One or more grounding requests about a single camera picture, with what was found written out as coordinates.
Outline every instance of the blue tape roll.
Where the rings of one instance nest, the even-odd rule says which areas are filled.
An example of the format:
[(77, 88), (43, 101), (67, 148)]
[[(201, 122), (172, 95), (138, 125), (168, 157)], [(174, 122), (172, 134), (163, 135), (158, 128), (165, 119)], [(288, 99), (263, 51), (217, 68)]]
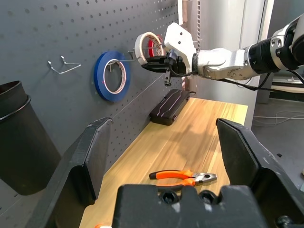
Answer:
[(122, 70), (122, 83), (115, 92), (110, 91), (107, 88), (104, 79), (105, 79), (105, 68), (108, 65), (108, 63), (111, 62), (111, 60), (125, 60), (125, 57), (123, 54), (117, 51), (104, 52), (98, 58), (95, 64), (94, 83), (98, 94), (102, 98), (108, 101), (116, 102), (121, 100), (128, 92), (131, 82), (131, 74), (130, 74), (130, 66), (128, 63), (117, 62), (120, 69)]

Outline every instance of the roll of tape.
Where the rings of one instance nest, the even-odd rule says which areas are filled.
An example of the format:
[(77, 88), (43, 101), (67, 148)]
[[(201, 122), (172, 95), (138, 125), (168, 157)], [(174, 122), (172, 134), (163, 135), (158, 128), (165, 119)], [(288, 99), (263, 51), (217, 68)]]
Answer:
[(144, 65), (147, 63), (147, 60), (144, 57), (143, 49), (142, 49), (143, 40), (145, 38), (148, 38), (149, 40), (151, 40), (151, 42), (153, 42), (155, 46), (159, 45), (159, 47), (156, 49), (156, 53), (159, 56), (163, 55), (163, 48), (161, 46), (161, 42), (158, 39), (158, 37), (154, 33), (151, 33), (151, 32), (143, 33), (137, 37), (137, 39), (135, 41), (135, 47), (134, 47), (135, 56), (136, 56), (136, 58), (138, 58), (138, 62), (140, 63), (140, 65)]
[[(157, 36), (157, 38), (160, 40), (160, 42), (162, 43), (162, 37), (160, 36), (160, 35), (156, 35)], [(149, 49), (149, 56), (150, 57), (154, 57), (155, 56), (155, 54), (154, 54), (154, 42), (151, 40), (151, 39), (149, 39), (149, 43), (148, 43), (148, 47), (150, 48)]]
[(97, 60), (94, 68), (94, 83), (98, 94), (112, 102), (121, 100), (130, 87), (131, 74), (129, 64), (126, 62), (116, 62), (122, 72), (122, 82), (116, 91), (111, 91), (105, 82), (105, 69), (114, 61), (125, 60), (123, 54), (117, 51), (104, 52)]

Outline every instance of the pliers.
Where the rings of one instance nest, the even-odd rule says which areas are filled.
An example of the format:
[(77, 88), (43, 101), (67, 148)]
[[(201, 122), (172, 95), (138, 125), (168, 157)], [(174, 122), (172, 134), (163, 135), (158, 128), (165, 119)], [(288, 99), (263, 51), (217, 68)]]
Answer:
[(190, 170), (162, 170), (149, 174), (151, 180), (164, 179), (164, 178), (180, 178), (184, 179), (176, 184), (163, 184), (156, 185), (159, 190), (174, 190), (180, 191), (183, 186), (194, 186), (197, 183), (205, 183), (216, 180), (218, 177), (214, 173), (193, 173)]

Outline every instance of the cable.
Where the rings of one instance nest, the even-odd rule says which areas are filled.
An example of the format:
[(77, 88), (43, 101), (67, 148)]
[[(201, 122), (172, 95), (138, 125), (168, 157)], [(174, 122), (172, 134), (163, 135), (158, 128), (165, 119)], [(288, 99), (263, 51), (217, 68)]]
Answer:
[(235, 84), (235, 85), (240, 85), (240, 86), (243, 86), (244, 88), (249, 89), (249, 90), (251, 90), (251, 91), (256, 91), (256, 90), (258, 90), (258, 89), (263, 89), (262, 86), (265, 84), (265, 82), (267, 81), (267, 79), (268, 79), (268, 77), (269, 77), (270, 74), (271, 74), (271, 73), (267, 73), (265, 79), (262, 81), (262, 83), (261, 83), (258, 87), (256, 87), (256, 86), (250, 86), (250, 85), (245, 85), (245, 84), (241, 84), (241, 83), (239, 83), (239, 82), (230, 81), (230, 80), (227, 80), (227, 79), (225, 79), (225, 78), (220, 79), (220, 80), (218, 80), (218, 81), (221, 81), (221, 82), (228, 82), (228, 83)]
[(304, 78), (302, 78), (302, 76), (298, 72), (296, 72), (294, 70), (287, 70), (287, 71), (289, 71), (290, 73), (293, 73), (295, 76), (297, 76), (298, 79), (304, 84)]
[(250, 82), (251, 82), (251, 80), (252, 80), (252, 78), (250, 78), (248, 81), (246, 81), (245, 83), (240, 83), (240, 84), (242, 84), (242, 85), (248, 85)]
[(170, 70), (170, 72), (172, 74), (174, 74), (175, 77), (186, 77), (186, 76), (189, 76), (189, 75), (197, 73), (197, 71), (192, 71), (190, 73), (180, 75), (180, 74), (174, 72), (174, 70), (172, 69), (172, 65), (171, 64), (169, 64), (169, 70)]
[[(278, 116), (279, 113), (301, 113), (303, 115), (296, 115), (296, 116), (293, 116), (293, 117), (282, 117), (282, 116)], [(253, 124), (253, 126), (257, 126), (257, 127), (274, 127), (274, 126), (277, 126), (278, 124), (284, 123), (284, 122), (286, 122), (288, 120), (304, 120), (303, 116), (304, 116), (304, 112), (298, 112), (298, 111), (280, 111), (280, 112), (276, 113), (275, 117), (272, 117), (272, 116), (256, 116), (256, 115), (254, 115), (253, 116), (254, 118), (275, 119), (275, 123), (267, 123), (267, 122), (262, 122), (262, 121), (253, 119), (254, 121), (256, 121), (258, 123), (269, 124), (269, 125), (263, 125), (263, 126)]]
[(278, 89), (268, 89), (268, 88), (262, 88), (264, 82), (266, 82), (265, 80), (261, 83), (261, 85), (259, 85), (258, 87), (256, 86), (250, 86), (250, 85), (244, 85), (244, 84), (241, 84), (241, 83), (238, 83), (238, 82), (234, 82), (234, 81), (230, 81), (230, 80), (227, 80), (227, 79), (220, 79), (220, 80), (216, 80), (216, 81), (221, 81), (221, 82), (227, 82), (227, 83), (231, 83), (231, 84), (235, 84), (235, 85), (240, 85), (240, 86), (243, 86), (244, 88), (246, 89), (249, 89), (251, 91), (256, 91), (256, 90), (266, 90), (266, 91), (271, 91), (271, 92), (276, 92), (276, 93), (285, 93), (285, 94), (294, 94), (294, 95), (304, 95), (303, 93), (293, 93), (293, 92), (288, 92), (288, 91), (284, 91), (284, 90), (278, 90)]

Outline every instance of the wooden tabletop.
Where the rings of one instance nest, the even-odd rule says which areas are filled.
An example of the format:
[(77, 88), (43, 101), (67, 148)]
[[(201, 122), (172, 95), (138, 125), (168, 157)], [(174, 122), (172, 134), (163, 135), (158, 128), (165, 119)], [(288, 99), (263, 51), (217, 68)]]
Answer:
[(104, 175), (98, 200), (85, 209), (81, 228), (112, 224), (116, 194), (123, 184), (175, 183), (177, 179), (149, 180), (160, 170), (190, 169), (216, 173), (218, 179), (198, 185), (218, 194), (229, 184), (222, 160), (217, 118), (244, 124), (247, 106), (191, 98), (171, 126), (149, 123)]

